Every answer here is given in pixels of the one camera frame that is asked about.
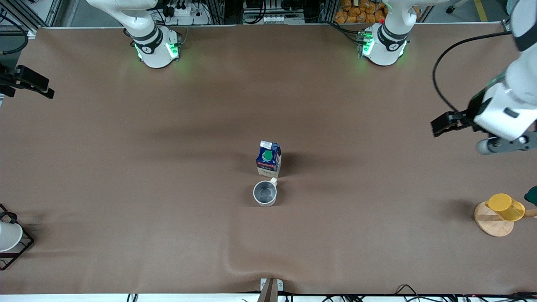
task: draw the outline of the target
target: green bottle cap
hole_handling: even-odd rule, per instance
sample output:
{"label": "green bottle cap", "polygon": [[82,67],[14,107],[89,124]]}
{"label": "green bottle cap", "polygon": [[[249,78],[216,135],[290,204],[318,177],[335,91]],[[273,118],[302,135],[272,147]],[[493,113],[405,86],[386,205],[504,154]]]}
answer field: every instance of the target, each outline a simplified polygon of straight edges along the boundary
{"label": "green bottle cap", "polygon": [[272,151],[270,151],[270,150],[265,150],[265,151],[263,152],[263,160],[265,160],[265,161],[272,160]]}
{"label": "green bottle cap", "polygon": [[524,199],[529,201],[530,203],[537,205],[537,186],[534,186],[531,188],[526,195],[524,195]]}

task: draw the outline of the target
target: cup handle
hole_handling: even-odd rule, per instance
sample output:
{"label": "cup handle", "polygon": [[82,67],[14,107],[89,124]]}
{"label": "cup handle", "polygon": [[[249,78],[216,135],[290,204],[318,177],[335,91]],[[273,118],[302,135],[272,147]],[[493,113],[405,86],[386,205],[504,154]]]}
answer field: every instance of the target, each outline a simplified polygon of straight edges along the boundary
{"label": "cup handle", "polygon": [[16,224],[17,223],[17,215],[15,213],[11,213],[11,212],[2,212],[2,213],[0,213],[0,220],[6,215],[11,218],[9,223],[11,223],[11,224]]}

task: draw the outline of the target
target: metal mug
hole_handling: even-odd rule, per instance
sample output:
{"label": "metal mug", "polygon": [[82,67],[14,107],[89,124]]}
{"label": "metal mug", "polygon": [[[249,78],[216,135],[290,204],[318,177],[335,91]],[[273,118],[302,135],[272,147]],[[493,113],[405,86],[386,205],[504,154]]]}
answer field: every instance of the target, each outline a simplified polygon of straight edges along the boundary
{"label": "metal mug", "polygon": [[270,181],[258,182],[253,187],[253,197],[260,206],[271,206],[276,202],[278,180],[273,177]]}
{"label": "metal mug", "polygon": [[0,252],[14,248],[23,237],[23,227],[17,223],[17,215],[11,212],[0,213],[0,219],[9,216],[9,222],[0,221]]}

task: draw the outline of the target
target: yellow floor line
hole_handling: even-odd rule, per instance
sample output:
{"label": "yellow floor line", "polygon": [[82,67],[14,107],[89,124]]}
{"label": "yellow floor line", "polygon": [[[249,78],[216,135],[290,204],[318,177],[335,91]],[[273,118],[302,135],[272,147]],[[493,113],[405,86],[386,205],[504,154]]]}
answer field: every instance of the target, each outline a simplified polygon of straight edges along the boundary
{"label": "yellow floor line", "polygon": [[485,14],[485,9],[483,8],[483,3],[481,3],[481,0],[474,0],[474,3],[481,22],[487,22],[487,15]]}

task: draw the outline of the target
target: yellow cup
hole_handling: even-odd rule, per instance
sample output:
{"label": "yellow cup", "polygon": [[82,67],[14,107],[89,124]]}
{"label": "yellow cup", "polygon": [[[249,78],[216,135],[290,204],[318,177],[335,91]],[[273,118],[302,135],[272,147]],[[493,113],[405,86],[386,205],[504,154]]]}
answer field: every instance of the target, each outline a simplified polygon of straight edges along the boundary
{"label": "yellow cup", "polygon": [[493,195],[485,205],[505,221],[517,221],[526,212],[523,204],[503,193]]}

